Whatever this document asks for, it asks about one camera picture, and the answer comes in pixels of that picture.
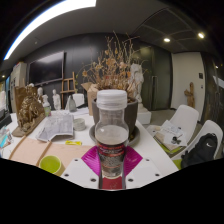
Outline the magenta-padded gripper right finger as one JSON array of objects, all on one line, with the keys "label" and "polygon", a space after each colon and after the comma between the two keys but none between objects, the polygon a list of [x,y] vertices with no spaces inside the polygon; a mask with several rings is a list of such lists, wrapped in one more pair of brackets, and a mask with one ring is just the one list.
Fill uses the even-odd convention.
[{"label": "magenta-padded gripper right finger", "polygon": [[126,148],[122,174],[124,189],[140,188],[162,177],[163,175],[151,158],[142,157],[130,146]]}]

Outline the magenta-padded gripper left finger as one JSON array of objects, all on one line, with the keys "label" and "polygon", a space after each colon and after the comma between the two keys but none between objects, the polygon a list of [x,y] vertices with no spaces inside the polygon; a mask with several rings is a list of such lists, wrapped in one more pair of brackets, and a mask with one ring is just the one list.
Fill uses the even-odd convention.
[{"label": "magenta-padded gripper left finger", "polygon": [[97,147],[89,149],[81,158],[73,158],[61,177],[84,188],[98,189],[101,165]]}]

